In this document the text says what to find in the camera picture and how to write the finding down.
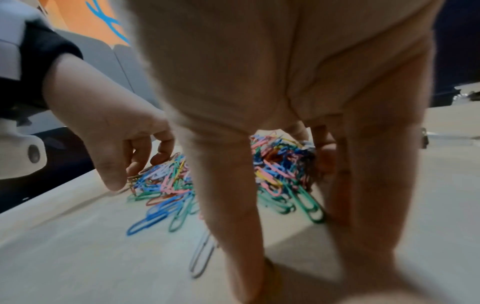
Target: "hand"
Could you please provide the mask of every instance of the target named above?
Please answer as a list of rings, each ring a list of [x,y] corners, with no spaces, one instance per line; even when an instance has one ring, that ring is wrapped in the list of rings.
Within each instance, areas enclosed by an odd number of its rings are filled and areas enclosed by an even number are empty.
[[[163,111],[72,55],[62,55],[43,82],[52,112],[85,143],[100,177],[112,191],[138,174],[161,141],[151,164],[169,159],[174,138]]]
[[[135,16],[122,24],[161,88],[237,299],[264,277],[257,129],[301,120],[319,154],[330,133],[327,211],[358,246],[390,256],[415,184],[441,1],[118,2]]]

